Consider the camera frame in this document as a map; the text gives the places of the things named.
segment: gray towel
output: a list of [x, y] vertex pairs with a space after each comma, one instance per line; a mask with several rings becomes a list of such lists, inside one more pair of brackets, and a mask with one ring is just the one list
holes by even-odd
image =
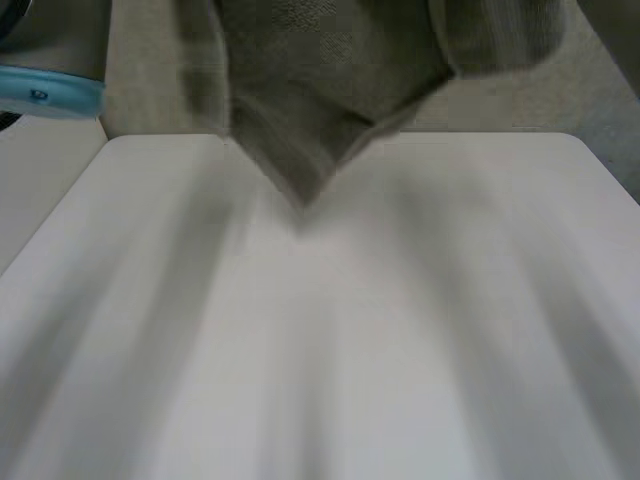
[[215, 0], [225, 126], [297, 206], [454, 75], [533, 65], [561, 0]]

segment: white surface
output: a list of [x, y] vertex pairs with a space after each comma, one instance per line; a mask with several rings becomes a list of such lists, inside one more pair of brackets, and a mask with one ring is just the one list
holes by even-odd
[[0, 275], [105, 143], [97, 120], [22, 117], [0, 132]]
[[0, 278], [4, 475], [632, 478], [639, 239], [565, 135], [404, 134], [304, 218], [120, 138]]

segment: gray floor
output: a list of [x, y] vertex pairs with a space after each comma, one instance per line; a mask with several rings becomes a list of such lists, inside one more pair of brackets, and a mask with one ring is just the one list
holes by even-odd
[[[207, 105], [215, 103], [219, 71], [214, 37], [202, 12], [192, 7], [185, 19], [180, 3], [114, 0], [103, 118], [111, 137], [211, 131]], [[544, 64], [451, 82], [407, 129], [570, 133], [640, 201], [640, 102], [573, 0], [567, 10], [564, 44]], [[189, 33], [181, 21], [189, 23]]]

